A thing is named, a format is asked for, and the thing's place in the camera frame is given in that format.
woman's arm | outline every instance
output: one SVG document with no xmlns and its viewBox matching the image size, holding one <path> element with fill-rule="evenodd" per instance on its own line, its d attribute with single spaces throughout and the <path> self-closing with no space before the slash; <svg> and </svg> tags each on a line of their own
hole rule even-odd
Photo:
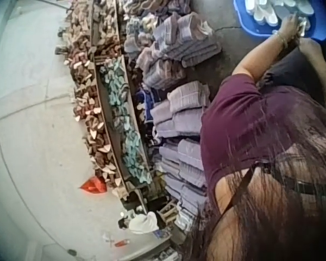
<svg viewBox="0 0 326 261">
<path fill-rule="evenodd" d="M 232 75 L 245 73 L 257 82 L 273 64 L 281 50 L 296 34 L 298 28 L 297 15 L 290 15 L 281 24 L 277 35 L 250 51 L 235 67 Z"/>
</svg>

red plastic bag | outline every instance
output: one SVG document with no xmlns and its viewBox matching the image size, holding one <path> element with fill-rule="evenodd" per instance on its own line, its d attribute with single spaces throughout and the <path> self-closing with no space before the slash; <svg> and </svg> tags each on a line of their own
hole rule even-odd
<svg viewBox="0 0 326 261">
<path fill-rule="evenodd" d="M 81 186 L 81 189 L 93 194 L 100 194 L 108 191 L 108 188 L 106 187 L 105 179 L 103 177 L 96 177 L 96 176 L 88 179 Z"/>
</svg>

black bag strap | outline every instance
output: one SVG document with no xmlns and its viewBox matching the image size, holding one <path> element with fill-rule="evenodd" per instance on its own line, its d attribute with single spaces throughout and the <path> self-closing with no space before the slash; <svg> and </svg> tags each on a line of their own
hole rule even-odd
<svg viewBox="0 0 326 261">
<path fill-rule="evenodd" d="M 277 168 L 275 168 L 273 166 L 273 164 L 270 163 L 269 161 L 266 161 L 266 160 L 257 161 L 245 173 L 237 190 L 233 194 L 232 198 L 230 199 L 230 201 L 222 215 L 224 215 L 230 208 L 232 208 L 234 205 L 237 204 L 240 197 L 242 196 L 244 191 L 249 186 L 250 181 L 251 181 L 252 177 L 254 176 L 255 169 L 257 167 L 261 167 L 263 169 L 264 173 L 268 173 L 268 174 L 272 175 L 272 177 L 275 180 L 277 180 L 286 189 L 290 189 L 290 190 L 293 190 L 293 191 L 301 193 L 301 194 L 307 194 L 307 195 L 320 194 L 322 196 L 326 196 L 326 184 L 315 184 L 315 183 L 298 181 L 294 178 L 281 175 L 279 170 Z"/>
</svg>

red object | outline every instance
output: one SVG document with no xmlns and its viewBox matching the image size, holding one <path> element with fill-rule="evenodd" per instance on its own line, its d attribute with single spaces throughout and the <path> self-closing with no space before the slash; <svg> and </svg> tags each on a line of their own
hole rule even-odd
<svg viewBox="0 0 326 261">
<path fill-rule="evenodd" d="M 96 176 L 88 179 L 81 186 L 81 189 L 93 194 L 100 194 L 108 191 L 108 188 L 106 187 L 105 179 L 103 177 L 96 177 Z"/>
<path fill-rule="evenodd" d="M 126 246 L 129 244 L 129 239 L 124 239 L 122 241 L 119 241 L 117 243 L 115 243 L 116 247 L 121 247 L 121 246 Z"/>
</svg>

blue tray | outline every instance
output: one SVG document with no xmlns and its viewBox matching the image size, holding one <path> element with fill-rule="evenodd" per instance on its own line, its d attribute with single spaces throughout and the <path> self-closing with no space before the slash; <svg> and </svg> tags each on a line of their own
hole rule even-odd
<svg viewBox="0 0 326 261">
<path fill-rule="evenodd" d="M 249 34 L 260 38 L 268 38 L 272 35 L 273 30 L 279 29 L 281 22 L 276 27 L 271 27 L 268 24 L 261 26 L 256 23 L 253 16 L 246 12 L 245 0 L 234 0 L 233 3 L 242 28 Z M 324 41 L 326 39 L 326 8 L 322 0 L 310 0 L 310 3 L 314 8 L 315 14 L 309 17 L 311 27 L 305 32 L 305 37 L 310 37 L 317 41 Z"/>
</svg>

